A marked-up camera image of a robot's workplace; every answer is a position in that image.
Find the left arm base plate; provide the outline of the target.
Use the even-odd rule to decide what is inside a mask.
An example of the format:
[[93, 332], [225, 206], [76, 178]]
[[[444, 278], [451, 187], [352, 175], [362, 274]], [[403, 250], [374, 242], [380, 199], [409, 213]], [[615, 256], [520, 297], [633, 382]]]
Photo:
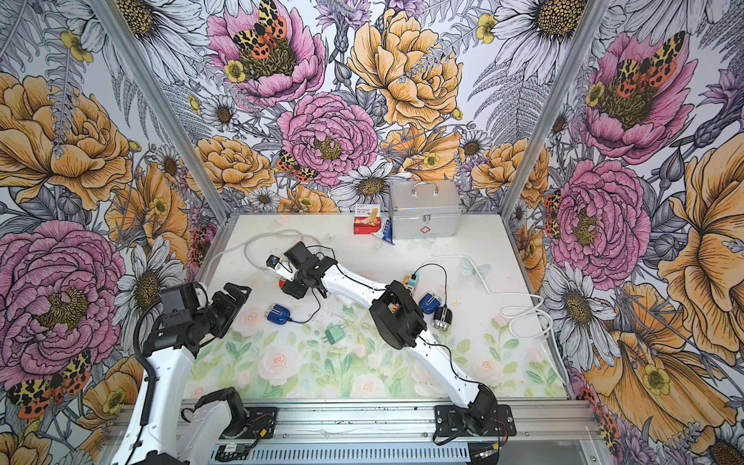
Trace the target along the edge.
[[274, 436], [278, 408], [274, 406], [245, 407], [245, 422], [235, 434], [223, 433], [221, 440], [271, 439]]

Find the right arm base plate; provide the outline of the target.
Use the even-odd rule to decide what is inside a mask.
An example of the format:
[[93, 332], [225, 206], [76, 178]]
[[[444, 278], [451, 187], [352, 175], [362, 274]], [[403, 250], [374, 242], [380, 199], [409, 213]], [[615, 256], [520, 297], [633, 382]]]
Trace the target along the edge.
[[490, 414], [481, 420], [475, 413], [455, 405], [434, 407], [435, 436], [438, 439], [457, 437], [502, 437], [517, 435], [511, 407], [497, 404]]

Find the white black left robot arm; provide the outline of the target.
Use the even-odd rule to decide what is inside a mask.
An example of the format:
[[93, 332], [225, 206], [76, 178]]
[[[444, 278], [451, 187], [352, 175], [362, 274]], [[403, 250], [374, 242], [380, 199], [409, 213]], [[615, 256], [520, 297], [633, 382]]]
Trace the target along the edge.
[[143, 383], [132, 418], [112, 464], [207, 464], [218, 440], [235, 436], [247, 424], [233, 387], [203, 395], [187, 430], [178, 434], [185, 387], [207, 335], [224, 337], [251, 294], [247, 286], [228, 283], [200, 302], [200, 283], [184, 283], [160, 292], [163, 306], [145, 340], [134, 335], [135, 359]]

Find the white power strip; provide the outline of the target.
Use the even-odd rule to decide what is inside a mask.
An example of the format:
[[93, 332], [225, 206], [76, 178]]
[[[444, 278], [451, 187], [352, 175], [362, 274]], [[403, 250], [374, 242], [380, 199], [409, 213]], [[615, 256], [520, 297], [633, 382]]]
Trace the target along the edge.
[[281, 276], [283, 279], [292, 281], [294, 279], [294, 271], [290, 269], [290, 267], [287, 267], [284, 265], [284, 263], [281, 261], [281, 259], [278, 256], [270, 255], [267, 258], [267, 261], [265, 262], [267, 265], [267, 268], [274, 271], [276, 274]]

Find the green plug adapter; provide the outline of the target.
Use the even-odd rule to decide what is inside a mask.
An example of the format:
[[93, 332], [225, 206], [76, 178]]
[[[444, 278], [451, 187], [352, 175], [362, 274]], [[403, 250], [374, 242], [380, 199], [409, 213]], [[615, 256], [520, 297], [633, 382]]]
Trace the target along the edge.
[[335, 345], [345, 338], [343, 327], [340, 325], [329, 325], [324, 331], [323, 341], [329, 345]]

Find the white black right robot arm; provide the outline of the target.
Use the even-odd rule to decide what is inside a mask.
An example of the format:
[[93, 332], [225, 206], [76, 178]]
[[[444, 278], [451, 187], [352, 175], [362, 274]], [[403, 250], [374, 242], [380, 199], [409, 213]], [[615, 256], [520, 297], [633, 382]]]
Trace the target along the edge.
[[339, 265], [333, 257], [312, 253], [303, 242], [284, 253], [271, 255], [265, 264], [280, 277], [280, 289], [297, 300], [310, 291], [323, 298], [341, 296], [369, 310], [379, 335], [395, 350], [411, 353], [427, 369], [460, 409], [466, 429], [482, 435], [494, 426], [498, 408], [495, 394], [485, 384], [468, 379], [455, 364], [451, 350], [436, 342], [424, 312], [411, 293], [396, 280], [387, 284], [366, 279]]

